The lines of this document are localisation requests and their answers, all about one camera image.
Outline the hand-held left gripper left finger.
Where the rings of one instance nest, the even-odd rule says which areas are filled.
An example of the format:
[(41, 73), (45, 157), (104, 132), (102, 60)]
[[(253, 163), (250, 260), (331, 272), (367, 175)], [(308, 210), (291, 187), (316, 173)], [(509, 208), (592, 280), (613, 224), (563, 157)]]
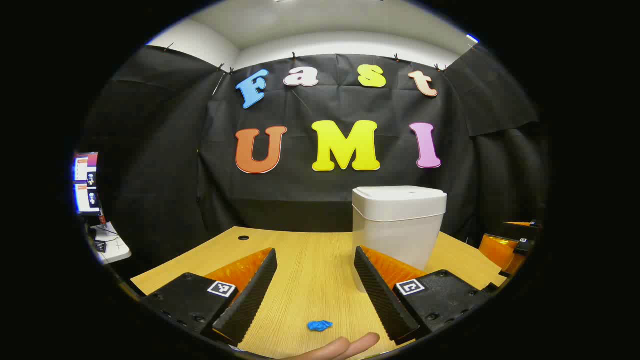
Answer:
[(185, 272), (141, 302), (186, 331), (237, 347), (253, 324), (277, 269), (276, 250), (269, 247), (206, 276)]

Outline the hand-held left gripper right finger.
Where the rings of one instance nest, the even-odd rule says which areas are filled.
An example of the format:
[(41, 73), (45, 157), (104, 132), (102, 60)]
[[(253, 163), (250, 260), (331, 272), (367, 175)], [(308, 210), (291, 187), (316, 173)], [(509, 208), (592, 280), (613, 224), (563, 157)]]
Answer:
[(421, 275), (407, 264), (357, 246), (354, 268), (389, 340), (400, 346), (448, 328), (493, 295), (493, 283), (478, 289), (439, 269)]

